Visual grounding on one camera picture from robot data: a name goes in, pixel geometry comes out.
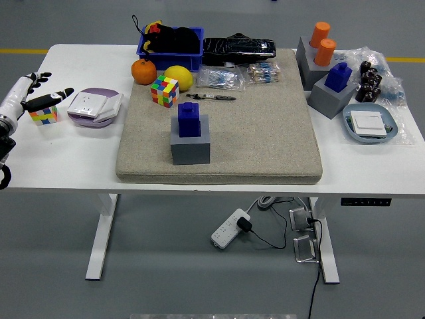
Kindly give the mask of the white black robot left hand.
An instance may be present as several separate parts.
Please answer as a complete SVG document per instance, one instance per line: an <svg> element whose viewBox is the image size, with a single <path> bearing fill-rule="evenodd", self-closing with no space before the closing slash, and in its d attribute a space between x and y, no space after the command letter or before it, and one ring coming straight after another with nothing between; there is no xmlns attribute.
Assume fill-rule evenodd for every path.
<svg viewBox="0 0 425 319"><path fill-rule="evenodd" d="M27 96L42 83L47 82L51 75L49 72L33 72L20 77L1 103L1 116L10 122L16 122L24 111L37 112L56 106L74 92L73 88L66 88L28 100Z"/></svg>

